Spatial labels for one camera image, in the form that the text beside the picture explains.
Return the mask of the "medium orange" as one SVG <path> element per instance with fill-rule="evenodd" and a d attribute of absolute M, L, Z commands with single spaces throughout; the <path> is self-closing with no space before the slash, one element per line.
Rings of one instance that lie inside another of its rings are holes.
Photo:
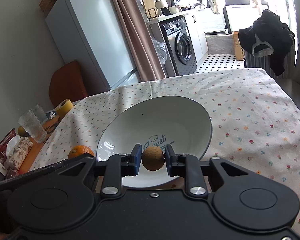
<path fill-rule="evenodd" d="M 76 157 L 78 157 L 80 155 L 83 155 L 83 154 L 86 154 L 86 153 L 88 153 L 88 154 L 90 154 L 92 156 L 95 156 L 93 150 L 91 148 L 89 148 L 88 146 L 77 145 L 77 146 L 74 146 L 70 150 L 70 152 L 69 152 L 69 154 L 68 154 L 67 157 L 69 159 L 72 159 L 72 158 L 76 158 Z"/>

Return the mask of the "small tan round fruit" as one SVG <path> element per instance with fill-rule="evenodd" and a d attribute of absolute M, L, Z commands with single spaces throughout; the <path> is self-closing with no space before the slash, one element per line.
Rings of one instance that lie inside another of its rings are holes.
<path fill-rule="evenodd" d="M 143 151 L 142 164 L 149 171 L 157 171 L 161 169 L 165 163 L 164 154 L 161 148 L 151 146 Z"/>

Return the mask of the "red snack package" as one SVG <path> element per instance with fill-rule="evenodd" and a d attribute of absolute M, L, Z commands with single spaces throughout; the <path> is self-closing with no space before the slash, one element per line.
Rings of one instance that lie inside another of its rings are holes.
<path fill-rule="evenodd" d="M 0 142 L 0 164 L 7 170 L 9 165 L 7 164 L 7 144 L 15 137 L 17 133 L 15 129 L 11 129 L 8 134 Z"/>

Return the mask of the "floral tissue pack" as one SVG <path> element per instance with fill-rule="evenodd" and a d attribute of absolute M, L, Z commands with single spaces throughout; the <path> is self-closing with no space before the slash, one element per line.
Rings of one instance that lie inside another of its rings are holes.
<path fill-rule="evenodd" d="M 7 144 L 7 164 L 9 167 L 19 170 L 33 143 L 28 137 L 16 135 Z"/>

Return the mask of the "clear drinking glass front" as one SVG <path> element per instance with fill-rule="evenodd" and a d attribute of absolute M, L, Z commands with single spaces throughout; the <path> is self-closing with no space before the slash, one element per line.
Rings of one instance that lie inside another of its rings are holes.
<path fill-rule="evenodd" d="M 47 133 L 32 110 L 26 111 L 19 118 L 19 124 L 37 143 L 45 140 Z"/>

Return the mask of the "clear drinking glass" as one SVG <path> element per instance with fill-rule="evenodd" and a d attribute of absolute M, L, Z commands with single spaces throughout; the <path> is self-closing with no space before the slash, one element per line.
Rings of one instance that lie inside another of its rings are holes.
<path fill-rule="evenodd" d="M 48 117 L 39 103 L 32 109 L 32 111 L 41 125 L 47 122 Z"/>
<path fill-rule="evenodd" d="M 26 111 L 19 118 L 19 124 L 37 143 L 45 140 L 47 133 L 32 110 Z"/>

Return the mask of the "floral white tablecloth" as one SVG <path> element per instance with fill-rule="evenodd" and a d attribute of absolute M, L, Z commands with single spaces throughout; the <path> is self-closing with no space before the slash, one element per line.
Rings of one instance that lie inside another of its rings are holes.
<path fill-rule="evenodd" d="M 236 69 L 147 81 L 89 96 L 61 121 L 32 164 L 37 169 L 67 158 L 70 149 L 95 150 L 115 116 L 165 95 L 205 107 L 213 127 L 206 156 L 218 155 L 283 183 L 300 199 L 300 111 L 262 69 Z M 300 212 L 293 225 L 300 234 Z"/>

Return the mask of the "clear drinking glass back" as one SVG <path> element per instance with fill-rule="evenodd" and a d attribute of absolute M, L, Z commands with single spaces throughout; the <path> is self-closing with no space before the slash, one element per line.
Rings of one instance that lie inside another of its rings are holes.
<path fill-rule="evenodd" d="M 48 117 L 39 103 L 32 109 L 32 111 L 41 125 L 47 122 Z"/>

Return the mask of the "yellow tape roll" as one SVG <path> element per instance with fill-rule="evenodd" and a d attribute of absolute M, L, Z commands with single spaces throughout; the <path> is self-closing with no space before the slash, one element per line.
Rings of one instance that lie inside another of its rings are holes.
<path fill-rule="evenodd" d="M 65 99 L 55 108 L 55 112 L 62 119 L 71 109 L 73 109 L 73 107 L 74 105 L 70 99 Z"/>

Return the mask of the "orange wooden chair back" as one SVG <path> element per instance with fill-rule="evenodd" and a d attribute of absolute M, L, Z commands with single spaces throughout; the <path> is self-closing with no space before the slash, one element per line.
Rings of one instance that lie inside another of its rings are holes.
<path fill-rule="evenodd" d="M 65 99 L 76 102 L 88 96 L 78 61 L 72 61 L 53 73 L 48 94 L 54 107 Z"/>

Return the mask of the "white ceramic bowl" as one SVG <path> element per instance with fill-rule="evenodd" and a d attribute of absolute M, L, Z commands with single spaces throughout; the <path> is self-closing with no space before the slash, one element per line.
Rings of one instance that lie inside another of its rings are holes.
<path fill-rule="evenodd" d="M 136 144 L 143 149 L 170 144 L 176 154 L 202 159 L 212 138 L 212 123 L 206 109 L 182 96 L 161 96 L 130 107 L 118 115 L 103 132 L 97 146 L 97 160 L 113 154 L 130 153 Z"/>

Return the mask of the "cardboard box on floor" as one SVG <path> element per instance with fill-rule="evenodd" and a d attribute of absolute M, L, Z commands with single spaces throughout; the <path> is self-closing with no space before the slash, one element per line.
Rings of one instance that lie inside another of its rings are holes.
<path fill-rule="evenodd" d="M 239 42 L 239 32 L 233 31 L 232 37 L 234 42 L 235 59 L 238 61 L 243 61 L 245 53 Z"/>

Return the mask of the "grey washing machine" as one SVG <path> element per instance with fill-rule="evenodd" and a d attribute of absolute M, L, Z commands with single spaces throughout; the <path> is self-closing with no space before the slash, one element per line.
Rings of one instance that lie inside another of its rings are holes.
<path fill-rule="evenodd" d="M 174 76 L 193 74 L 197 62 L 185 18 L 170 18 L 159 25 L 171 59 L 170 72 Z"/>

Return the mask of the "pink curtain left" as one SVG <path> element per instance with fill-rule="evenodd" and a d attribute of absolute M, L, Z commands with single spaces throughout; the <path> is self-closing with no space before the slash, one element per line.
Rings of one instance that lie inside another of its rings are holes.
<path fill-rule="evenodd" d="M 165 78 L 137 0 L 113 0 L 113 4 L 141 80 Z"/>

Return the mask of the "wooden cutting board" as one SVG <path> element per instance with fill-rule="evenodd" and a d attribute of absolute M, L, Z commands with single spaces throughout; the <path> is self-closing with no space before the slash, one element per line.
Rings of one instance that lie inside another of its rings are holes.
<path fill-rule="evenodd" d="M 154 0 L 142 0 L 147 18 L 158 17 L 158 9 L 155 6 Z"/>

